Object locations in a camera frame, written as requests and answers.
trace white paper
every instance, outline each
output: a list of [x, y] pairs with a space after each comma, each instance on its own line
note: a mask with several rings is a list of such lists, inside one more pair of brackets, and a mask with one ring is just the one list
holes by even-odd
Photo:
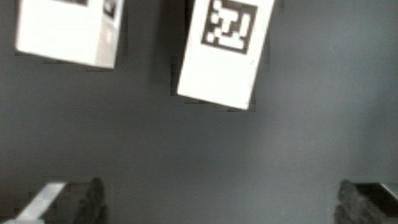
[[273, 0], [195, 1], [177, 94], [246, 109]]
[[122, 3], [124, 0], [21, 0], [15, 49], [113, 68]]

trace gray wall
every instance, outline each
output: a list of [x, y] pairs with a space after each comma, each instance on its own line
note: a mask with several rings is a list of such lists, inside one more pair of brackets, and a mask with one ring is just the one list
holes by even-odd
[[0, 10], [1, 215], [101, 176], [113, 224], [330, 224], [339, 180], [398, 181], [398, 2], [285, 0], [250, 112], [170, 94], [180, 0], [127, 2], [113, 72], [15, 56]]

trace paper sign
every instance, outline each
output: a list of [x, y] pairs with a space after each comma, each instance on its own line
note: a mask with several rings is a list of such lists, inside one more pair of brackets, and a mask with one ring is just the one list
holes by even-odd
[[21, 0], [15, 49], [113, 68], [124, 0]]
[[177, 94], [246, 109], [273, 0], [195, 1]]

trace black and white pattern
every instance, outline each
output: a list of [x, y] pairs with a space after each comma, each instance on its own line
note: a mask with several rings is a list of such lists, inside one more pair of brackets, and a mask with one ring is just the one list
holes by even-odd
[[86, 3], [88, 3], [88, 0], [58, 0], [58, 1], [74, 3], [77, 5], [85, 5], [85, 6], [86, 6]]
[[211, 0], [202, 44], [246, 54], [257, 7], [230, 0]]

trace dark gray background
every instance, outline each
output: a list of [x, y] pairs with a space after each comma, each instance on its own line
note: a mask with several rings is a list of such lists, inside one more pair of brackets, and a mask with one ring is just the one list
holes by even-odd
[[127, 2], [113, 72], [15, 56], [0, 10], [1, 215], [99, 176], [111, 224], [330, 224], [340, 179], [398, 182], [398, 1], [285, 0], [250, 112], [170, 94], [180, 0]]

